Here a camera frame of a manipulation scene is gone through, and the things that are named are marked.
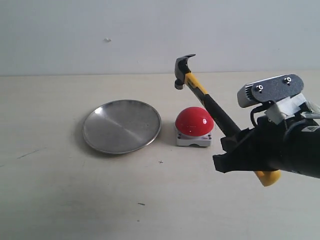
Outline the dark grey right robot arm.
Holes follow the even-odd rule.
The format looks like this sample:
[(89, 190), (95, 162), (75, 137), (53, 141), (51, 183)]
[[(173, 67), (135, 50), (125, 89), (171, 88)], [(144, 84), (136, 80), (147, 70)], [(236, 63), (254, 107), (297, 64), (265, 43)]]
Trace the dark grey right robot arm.
[(234, 146), (212, 158), (221, 173), (282, 170), (319, 178), (320, 126), (296, 116), (280, 124), (260, 116), (256, 127), (243, 130)]

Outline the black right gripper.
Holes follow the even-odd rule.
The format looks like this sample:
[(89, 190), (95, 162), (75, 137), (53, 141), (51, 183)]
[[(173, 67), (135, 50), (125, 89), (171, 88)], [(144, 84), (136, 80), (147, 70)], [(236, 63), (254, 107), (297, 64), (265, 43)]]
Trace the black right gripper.
[(261, 116), (257, 126), (222, 137), (220, 143), (226, 153), (212, 156), (215, 170), (221, 173), (275, 170), (294, 173), (287, 149), (294, 122), (295, 117), (290, 117), (277, 125)]

